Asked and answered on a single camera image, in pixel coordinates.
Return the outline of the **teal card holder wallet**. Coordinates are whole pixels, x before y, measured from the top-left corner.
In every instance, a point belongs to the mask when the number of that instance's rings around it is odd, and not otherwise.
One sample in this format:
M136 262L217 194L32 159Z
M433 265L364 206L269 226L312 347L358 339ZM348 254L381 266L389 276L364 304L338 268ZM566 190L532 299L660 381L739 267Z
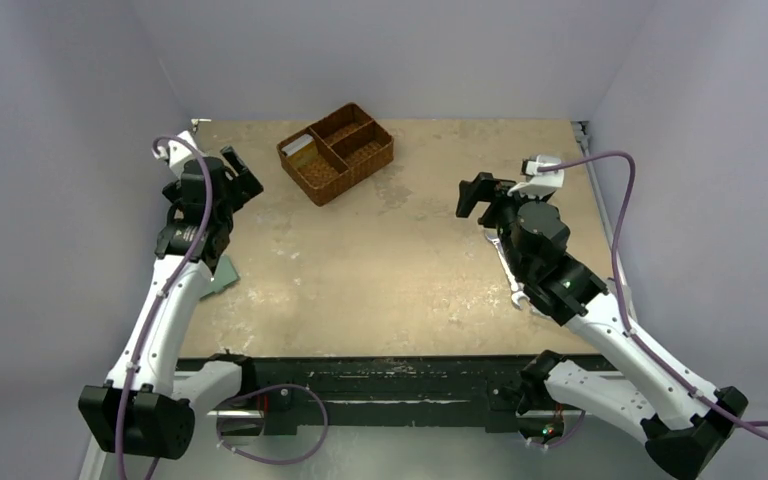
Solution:
M234 266L231 257L229 255L223 255L217 263L216 270L213 272L213 276L205 288L201 299L205 300L212 296L219 295L237 284L239 280L239 272Z

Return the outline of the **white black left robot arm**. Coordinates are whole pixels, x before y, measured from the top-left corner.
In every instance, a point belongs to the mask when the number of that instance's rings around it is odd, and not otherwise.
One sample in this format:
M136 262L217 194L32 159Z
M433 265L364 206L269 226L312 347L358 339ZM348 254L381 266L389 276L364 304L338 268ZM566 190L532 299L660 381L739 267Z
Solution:
M263 186L230 146L203 164L181 154L168 163L178 178L163 190L171 206L144 306L104 383L84 387L78 409L105 452L179 459L215 405L244 409L257 399L242 355L219 354L184 380L175 372L195 308L230 243L233 216Z

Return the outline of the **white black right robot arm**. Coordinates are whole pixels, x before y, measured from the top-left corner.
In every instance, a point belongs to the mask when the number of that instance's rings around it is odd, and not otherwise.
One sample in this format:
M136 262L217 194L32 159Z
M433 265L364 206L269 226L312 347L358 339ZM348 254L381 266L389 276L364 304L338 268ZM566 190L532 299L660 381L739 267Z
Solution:
M537 312L583 338L622 375L606 379L546 350L520 373L513 390L525 413L550 402L578 407L643 444L675 479L696 479L731 436L748 400L718 388L654 341L628 314L617 289L567 250L569 227L546 197L479 173L458 186L455 214L488 207L479 225L495 233L497 253L515 293Z

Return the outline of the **silver wrench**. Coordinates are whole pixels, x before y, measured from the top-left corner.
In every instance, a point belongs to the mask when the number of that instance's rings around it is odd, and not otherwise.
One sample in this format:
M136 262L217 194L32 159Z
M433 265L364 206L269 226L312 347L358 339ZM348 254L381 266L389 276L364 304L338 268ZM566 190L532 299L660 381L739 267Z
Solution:
M509 284L509 288L511 290L512 305L517 310L522 310L523 305L528 304L528 297L523 292L522 286L517 281L515 275L513 274L508 264L501 240L498 238L498 236L495 233L491 232L490 230L485 230L484 236L485 236L485 239L495 248L497 252L497 256L500 260L503 272L506 276L507 282Z

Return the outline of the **brown woven divided basket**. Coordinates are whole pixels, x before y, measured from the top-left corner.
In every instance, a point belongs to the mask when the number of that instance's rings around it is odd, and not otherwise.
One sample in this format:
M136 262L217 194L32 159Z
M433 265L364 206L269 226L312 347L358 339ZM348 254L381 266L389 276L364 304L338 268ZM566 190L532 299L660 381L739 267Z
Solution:
M314 143L287 157L281 148L302 134ZM280 163L306 196L323 206L387 166L393 136L354 102L306 126L276 146Z

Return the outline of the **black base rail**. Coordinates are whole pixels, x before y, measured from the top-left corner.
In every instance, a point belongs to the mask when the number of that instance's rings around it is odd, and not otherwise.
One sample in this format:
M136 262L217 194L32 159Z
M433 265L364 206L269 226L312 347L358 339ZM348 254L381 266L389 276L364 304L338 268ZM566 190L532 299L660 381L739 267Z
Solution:
M300 426L519 428L523 372L545 354L246 357L222 419L261 413L268 435Z

